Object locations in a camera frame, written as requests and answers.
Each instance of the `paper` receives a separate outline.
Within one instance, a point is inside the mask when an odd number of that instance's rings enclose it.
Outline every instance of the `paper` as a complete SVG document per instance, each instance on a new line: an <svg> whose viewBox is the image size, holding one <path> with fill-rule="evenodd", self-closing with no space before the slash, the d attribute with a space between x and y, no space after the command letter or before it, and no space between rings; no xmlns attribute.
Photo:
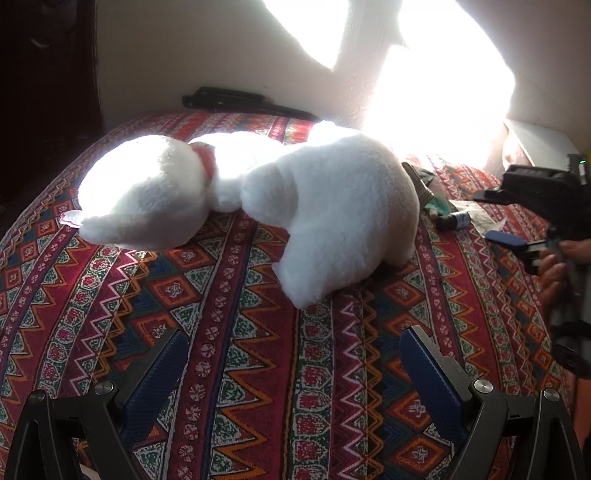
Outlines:
<svg viewBox="0 0 591 480"><path fill-rule="evenodd" d="M485 212L484 208L473 201L449 200L449 202L457 208L458 212L468 212L472 225L474 225L474 228L482 237L491 230L500 232L507 221L507 218L505 217L499 222L495 222L488 213Z"/></svg>

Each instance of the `patterned bedspread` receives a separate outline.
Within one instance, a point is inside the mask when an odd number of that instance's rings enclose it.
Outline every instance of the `patterned bedspread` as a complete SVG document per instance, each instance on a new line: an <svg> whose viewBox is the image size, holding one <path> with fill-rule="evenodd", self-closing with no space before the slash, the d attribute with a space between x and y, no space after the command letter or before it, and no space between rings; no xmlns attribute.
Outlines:
<svg viewBox="0 0 591 480"><path fill-rule="evenodd" d="M90 245L56 219L76 208L92 163L124 140L189 140L250 130L292 143L310 124L270 116L189 113L142 118L90 147L22 214L0 243L0 470L28 393L79 395L117 380L168 327L190 337L178 388L132 456L148 479L439 478L453 446L441 439L398 359L421 325L471 377L512 394L546 385L570 401L571 379L550 354L535 281L473 228L419 225L403 270L296 310L270 263L285 231L243 213L212 214L192 242L161 254ZM496 180L425 159L452 198ZM487 207L506 230L539 238L518 207ZM81 458L92 464L83 443ZM509 444L492 478L502 478Z"/></svg>

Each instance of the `silver bolt head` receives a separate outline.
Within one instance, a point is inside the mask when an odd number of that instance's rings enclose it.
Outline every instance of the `silver bolt head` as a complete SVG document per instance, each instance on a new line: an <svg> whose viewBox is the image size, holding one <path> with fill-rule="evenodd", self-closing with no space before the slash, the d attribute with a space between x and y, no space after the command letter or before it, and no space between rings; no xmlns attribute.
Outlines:
<svg viewBox="0 0 591 480"><path fill-rule="evenodd" d="M490 393L494 389L488 380L479 379L474 382L474 388L480 393Z"/></svg>
<svg viewBox="0 0 591 480"><path fill-rule="evenodd" d="M560 394L553 388L546 388L544 390L544 396L550 401L560 400Z"/></svg>
<svg viewBox="0 0 591 480"><path fill-rule="evenodd" d="M45 392L43 390L37 390L29 395L29 401L31 403L39 403L45 400Z"/></svg>
<svg viewBox="0 0 591 480"><path fill-rule="evenodd" d="M111 393L115 386L113 382L110 380L103 380L102 382L98 382L95 385L95 393L97 395L107 395L107 393Z"/></svg>

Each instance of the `small bottle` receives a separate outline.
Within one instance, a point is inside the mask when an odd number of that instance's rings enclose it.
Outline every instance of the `small bottle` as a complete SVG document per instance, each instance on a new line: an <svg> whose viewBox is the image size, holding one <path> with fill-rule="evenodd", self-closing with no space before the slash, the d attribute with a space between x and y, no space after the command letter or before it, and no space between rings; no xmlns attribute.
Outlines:
<svg viewBox="0 0 591 480"><path fill-rule="evenodd" d="M440 232L459 230L470 225L468 212L452 212L449 215L441 215L435 219L435 226Z"/></svg>

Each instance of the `white object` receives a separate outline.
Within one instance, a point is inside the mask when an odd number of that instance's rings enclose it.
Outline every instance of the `white object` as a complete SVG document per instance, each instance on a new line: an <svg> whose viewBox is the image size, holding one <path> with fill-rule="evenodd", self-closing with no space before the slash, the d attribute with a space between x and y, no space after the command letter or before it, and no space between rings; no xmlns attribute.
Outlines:
<svg viewBox="0 0 591 480"><path fill-rule="evenodd" d="M100 480L99 474L94 470L91 470L87 466L80 464L80 470L82 470L82 473L86 475L90 480Z"/></svg>
<svg viewBox="0 0 591 480"><path fill-rule="evenodd" d="M418 198L389 149L357 130L315 125L307 143L244 179L242 208L290 239L273 265L298 308L414 253Z"/></svg>
<svg viewBox="0 0 591 480"><path fill-rule="evenodd" d="M504 217L502 220L495 222L490 215L486 213L484 208L471 200L449 200L449 202L457 208L458 212L468 212L474 228L483 238L486 233L491 230L497 232L503 230L505 222L507 221L507 218Z"/></svg>
<svg viewBox="0 0 591 480"><path fill-rule="evenodd" d="M509 134L515 135L519 146L534 167L568 170L568 154L579 153L569 138L555 130L526 124L515 120L505 120Z"/></svg>
<svg viewBox="0 0 591 480"><path fill-rule="evenodd" d="M298 308L364 279L382 260L404 265L414 252L419 212L413 183L393 153L331 122L291 146L252 132L205 135L190 145L140 137L91 168L79 203L82 210L60 221L79 226L85 240L152 251L185 244L211 207L242 207L289 232L273 269Z"/></svg>
<svg viewBox="0 0 591 480"><path fill-rule="evenodd" d="M60 222L79 226L78 234L93 244L148 251L183 245L209 214L209 179L200 157L185 142L162 135L124 142L82 180L82 211L66 212Z"/></svg>

